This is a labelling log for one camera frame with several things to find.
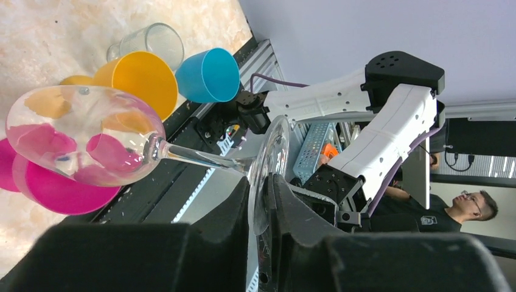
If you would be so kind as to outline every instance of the black hair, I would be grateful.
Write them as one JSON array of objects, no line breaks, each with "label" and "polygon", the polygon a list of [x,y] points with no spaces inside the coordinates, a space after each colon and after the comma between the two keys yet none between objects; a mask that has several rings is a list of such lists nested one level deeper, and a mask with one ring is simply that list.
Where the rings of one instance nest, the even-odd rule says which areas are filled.
[{"label": "black hair", "polygon": [[478,221],[488,221],[495,218],[498,215],[498,204],[497,202],[485,191],[481,190],[480,195],[484,198],[486,202],[486,207],[483,209],[489,209],[489,216],[482,216],[478,219]]}]

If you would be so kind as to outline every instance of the blue cup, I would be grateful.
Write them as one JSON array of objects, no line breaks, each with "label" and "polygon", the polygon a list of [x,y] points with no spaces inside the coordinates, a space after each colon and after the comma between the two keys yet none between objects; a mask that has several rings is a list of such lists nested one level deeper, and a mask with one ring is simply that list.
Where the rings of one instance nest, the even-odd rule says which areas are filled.
[{"label": "blue cup", "polygon": [[179,93],[198,103],[228,102],[240,87],[239,66],[235,58],[221,48],[186,59],[175,76]]}]

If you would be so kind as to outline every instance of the wine glass stem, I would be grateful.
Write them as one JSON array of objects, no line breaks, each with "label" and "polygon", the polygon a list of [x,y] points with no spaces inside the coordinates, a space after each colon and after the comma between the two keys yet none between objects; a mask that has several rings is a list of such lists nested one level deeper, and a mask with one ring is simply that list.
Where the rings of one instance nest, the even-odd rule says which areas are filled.
[{"label": "wine glass stem", "polygon": [[161,152],[162,158],[169,158],[205,167],[222,169],[238,175],[247,176],[255,158],[229,159],[190,148],[166,143]]}]

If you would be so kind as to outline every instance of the table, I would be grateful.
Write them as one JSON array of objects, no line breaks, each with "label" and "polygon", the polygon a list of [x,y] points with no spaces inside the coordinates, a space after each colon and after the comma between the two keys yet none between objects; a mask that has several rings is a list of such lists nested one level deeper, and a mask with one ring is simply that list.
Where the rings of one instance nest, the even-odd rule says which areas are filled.
[{"label": "table", "polygon": [[[0,22],[1,122],[21,94],[70,75],[93,75],[111,44],[151,23],[171,25],[186,57],[212,47],[235,53],[252,37],[238,0],[6,0]],[[64,217],[0,190],[0,276]]]}]

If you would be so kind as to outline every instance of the clear drinking glass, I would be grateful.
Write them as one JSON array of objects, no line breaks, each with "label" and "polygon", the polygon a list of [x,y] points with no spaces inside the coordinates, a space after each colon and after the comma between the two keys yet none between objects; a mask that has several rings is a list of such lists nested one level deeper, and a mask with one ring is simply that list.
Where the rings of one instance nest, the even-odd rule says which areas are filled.
[{"label": "clear drinking glass", "polygon": [[181,66],[184,59],[184,47],[180,36],[164,23],[154,23],[125,36],[121,41],[110,46],[106,58],[109,62],[137,50],[156,54],[173,71]]},{"label": "clear drinking glass", "polygon": [[113,88],[64,85],[21,96],[7,115],[6,133],[11,146],[28,160],[96,186],[133,183],[165,158],[246,176],[251,186],[249,222],[261,234],[267,227],[263,181],[269,173],[284,175],[290,128],[279,116],[256,157],[224,158],[168,143],[161,119],[135,96]]}]

